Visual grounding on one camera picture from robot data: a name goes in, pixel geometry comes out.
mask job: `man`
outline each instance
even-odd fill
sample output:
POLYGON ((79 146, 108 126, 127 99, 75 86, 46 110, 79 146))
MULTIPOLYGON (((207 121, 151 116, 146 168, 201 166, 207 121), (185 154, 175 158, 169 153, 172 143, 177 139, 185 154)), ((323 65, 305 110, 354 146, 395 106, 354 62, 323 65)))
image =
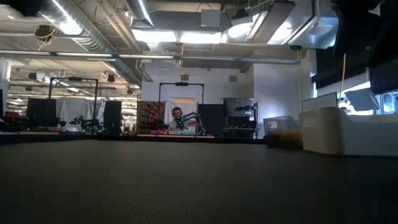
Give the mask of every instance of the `man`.
MULTIPOLYGON (((174 120, 169 123, 169 131, 182 131, 181 129, 177 128, 177 118, 182 116, 182 110, 179 107, 175 107, 172 110, 172 116, 174 120)), ((184 129, 189 129, 190 127, 196 127, 196 121, 189 119, 184 126, 184 129)))

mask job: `dark table surface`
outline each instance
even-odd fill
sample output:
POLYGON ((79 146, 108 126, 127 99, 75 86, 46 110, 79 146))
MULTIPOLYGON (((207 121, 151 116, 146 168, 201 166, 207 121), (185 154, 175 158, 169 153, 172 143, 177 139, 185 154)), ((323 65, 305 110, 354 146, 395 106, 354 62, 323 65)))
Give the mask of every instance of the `dark table surface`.
POLYGON ((262 145, 0 146, 0 223, 397 223, 398 159, 262 145))

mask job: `patterned backdrop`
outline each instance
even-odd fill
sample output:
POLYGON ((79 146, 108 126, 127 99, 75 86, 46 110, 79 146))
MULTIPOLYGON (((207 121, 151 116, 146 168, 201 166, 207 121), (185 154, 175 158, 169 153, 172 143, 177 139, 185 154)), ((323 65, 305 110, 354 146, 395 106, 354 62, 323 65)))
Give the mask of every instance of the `patterned backdrop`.
POLYGON ((140 133, 142 123, 164 121, 165 102, 138 101, 137 103, 137 132, 140 133))

